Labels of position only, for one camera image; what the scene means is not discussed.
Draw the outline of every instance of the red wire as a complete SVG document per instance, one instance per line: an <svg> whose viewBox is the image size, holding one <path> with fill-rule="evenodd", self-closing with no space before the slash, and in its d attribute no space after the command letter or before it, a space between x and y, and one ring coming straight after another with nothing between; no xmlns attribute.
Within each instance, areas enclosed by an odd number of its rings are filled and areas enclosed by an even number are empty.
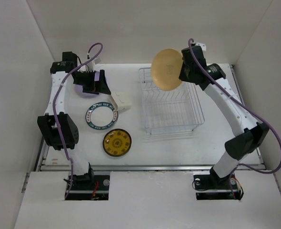
<svg viewBox="0 0 281 229"><path fill-rule="evenodd" d="M91 199L95 196L95 193L96 193L96 191L97 191L97 189L98 189L98 186L99 186L99 183L98 183L98 181L95 183L95 189L94 189L94 191L93 191L93 193L92 193L92 197L91 197Z"/></svg>

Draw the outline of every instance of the dish rack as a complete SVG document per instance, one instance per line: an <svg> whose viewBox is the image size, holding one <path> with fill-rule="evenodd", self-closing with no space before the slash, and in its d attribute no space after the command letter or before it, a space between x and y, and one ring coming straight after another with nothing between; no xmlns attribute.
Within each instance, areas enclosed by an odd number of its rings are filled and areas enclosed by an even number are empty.
<svg viewBox="0 0 281 229"><path fill-rule="evenodd" d="M172 91L158 88L150 68L140 68L142 108L149 135L191 132L204 123L195 85L182 82Z"/></svg>

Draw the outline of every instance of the black base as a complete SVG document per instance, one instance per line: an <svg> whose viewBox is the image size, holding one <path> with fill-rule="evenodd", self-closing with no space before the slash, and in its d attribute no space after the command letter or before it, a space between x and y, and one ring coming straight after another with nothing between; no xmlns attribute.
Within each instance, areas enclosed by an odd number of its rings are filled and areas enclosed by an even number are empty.
<svg viewBox="0 0 281 229"><path fill-rule="evenodd" d="M197 200L240 199L241 195L238 191L237 184L230 187L228 179L220 183L215 183L209 174L198 174L194 175L193 178L194 188L197 191Z"/></svg>
<svg viewBox="0 0 281 229"><path fill-rule="evenodd" d="M109 199L109 185L105 186L103 184L104 180L110 181L109 175L95 175L93 183L83 183L82 185L73 186L69 192L69 195L65 200L108 200ZM93 191L95 189L95 184L98 182L98 188L95 192L95 197L92 198Z"/></svg>

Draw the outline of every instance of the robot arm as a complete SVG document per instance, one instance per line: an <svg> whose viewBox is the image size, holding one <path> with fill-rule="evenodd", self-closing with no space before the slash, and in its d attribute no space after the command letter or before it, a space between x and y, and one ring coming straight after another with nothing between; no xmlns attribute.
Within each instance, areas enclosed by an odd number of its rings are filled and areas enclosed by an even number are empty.
<svg viewBox="0 0 281 229"><path fill-rule="evenodd" d="M207 66L200 46L193 45L192 51L200 65L229 94L239 101L230 87L226 75L217 64ZM264 140L269 128L259 124L246 110L234 103L224 92L203 74L194 61L189 48L182 50L183 65L179 78L182 81L195 83L216 103L231 126L234 138L225 143L225 153L211 168L210 179L218 184L228 180L230 174L247 154L253 152Z"/></svg>
<svg viewBox="0 0 281 229"><path fill-rule="evenodd" d="M72 52L63 52L62 61L54 62L50 69L52 78L52 87L50 93L50 101L43 116L37 119L38 126L43 138L48 146L53 146L55 150L63 149L59 132L55 126L55 117L53 112L53 99L58 91L62 80L74 68L77 67L77 55ZM74 149L79 141L79 132L73 120L67 114L67 103L70 96L70 87L73 84L82 86L85 93L103 93L111 94L108 88L104 70L92 72L74 72L72 77L68 77L62 86L62 90L56 100L56 110L61 131L63 133L66 147Z"/></svg>
<svg viewBox="0 0 281 229"><path fill-rule="evenodd" d="M239 98L231 89L231 86L227 79L220 78L217 82L236 100ZM232 132L235 137L243 135L247 130L257 128L257 120L246 110L235 104L227 95L225 95L216 85L209 84L204 92L215 102L219 107L227 122L230 124ZM219 178L228 176L235 167L238 166L241 160L248 154L243 152L236 154L228 149L229 152L225 151L221 159L213 166L213 171Z"/></svg>

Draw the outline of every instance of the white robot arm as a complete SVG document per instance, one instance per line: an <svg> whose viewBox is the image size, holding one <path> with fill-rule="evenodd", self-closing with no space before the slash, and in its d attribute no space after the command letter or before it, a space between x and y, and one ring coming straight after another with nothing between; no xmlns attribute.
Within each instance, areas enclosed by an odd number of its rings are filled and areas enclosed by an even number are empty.
<svg viewBox="0 0 281 229"><path fill-rule="evenodd" d="M60 84L63 80L63 78L67 75L65 71L62 72L56 72L55 74L51 74L52 79L52 85L51 85L51 92L50 92L50 101L48 104L48 107L45 110L45 115L53 115L53 100L56 95L56 92L58 91ZM60 91L57 100L56 100L56 107L57 107L57 114L59 115L60 112L63 112L67 114L67 106L70 96L70 88L73 85L73 77L67 78L67 80L64 82L62 90Z"/></svg>
<svg viewBox="0 0 281 229"><path fill-rule="evenodd" d="M217 82L236 100L240 99L236 96L227 79L220 78ZM245 129L253 129L257 126L257 120L246 110L235 104L227 95L224 94L214 84L209 84L204 92L216 103L227 122L230 124L232 132L235 136L244 133ZM231 157L226 151L221 159L213 166L218 177L226 177L232 170L238 166L242 159Z"/></svg>
<svg viewBox="0 0 281 229"><path fill-rule="evenodd" d="M221 67L215 63L207 66L200 46L191 45L190 48L181 51L183 65L179 79L200 86L219 107L235 136L225 143L225 153L211 168L210 174L204 177L203 180L207 181L207 184L202 185L201 189L228 188L228 180L239 162L262 143L269 128L265 123L260 124L248 111L231 100L233 97L240 102Z"/></svg>

